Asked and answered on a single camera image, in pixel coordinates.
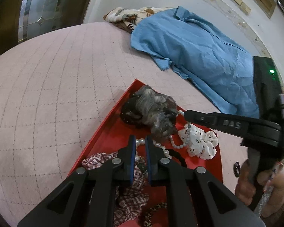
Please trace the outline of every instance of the red box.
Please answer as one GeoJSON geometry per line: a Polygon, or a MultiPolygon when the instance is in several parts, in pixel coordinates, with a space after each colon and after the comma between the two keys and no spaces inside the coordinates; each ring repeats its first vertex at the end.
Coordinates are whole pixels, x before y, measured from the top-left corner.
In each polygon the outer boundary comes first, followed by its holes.
{"type": "MultiPolygon", "coordinates": [[[[98,153],[112,153],[119,150],[122,147],[125,147],[128,142],[128,137],[130,134],[134,134],[137,139],[145,138],[146,135],[150,134],[150,130],[148,128],[136,129],[133,125],[127,125],[120,119],[120,110],[122,105],[126,102],[129,98],[130,93],[134,93],[139,90],[144,83],[140,82],[136,79],[132,85],[126,90],[123,96],[119,99],[116,103],[114,108],[109,112],[105,120],[101,123],[97,131],[92,136],[91,140],[88,142],[84,150],[82,151],[81,155],[73,165],[72,169],[70,170],[70,175],[76,168],[81,166],[81,162],[83,159],[87,158],[88,156],[98,153]]],[[[179,115],[176,120],[176,128],[183,129],[183,126],[186,124],[184,117],[179,115]]],[[[211,129],[204,127],[204,126],[195,126],[203,129],[205,132],[210,131],[211,129]]],[[[176,145],[182,144],[181,139],[174,135],[174,142],[176,145]]],[[[163,144],[166,148],[172,148],[170,142],[165,142],[163,144]]],[[[222,177],[222,164],[221,164],[221,155],[219,145],[216,147],[217,154],[213,159],[210,160],[203,160],[199,159],[196,156],[190,157],[186,151],[186,149],[178,149],[177,151],[181,154],[181,156],[185,159],[188,168],[194,169],[198,166],[203,166],[207,170],[209,170],[218,180],[223,182],[222,177]]],[[[144,146],[138,147],[138,154],[145,156],[144,146]]],[[[154,205],[166,202],[166,193],[165,187],[149,187],[145,186],[144,191],[148,193],[150,196],[150,200],[146,206],[146,208],[153,207],[154,205]]],[[[153,227],[161,227],[161,226],[168,226],[167,223],[167,210],[162,209],[161,213],[155,214],[152,217],[152,225],[153,227]]],[[[141,226],[138,224],[138,220],[127,221],[126,223],[121,225],[122,227],[134,227],[134,226],[141,226]]]]}

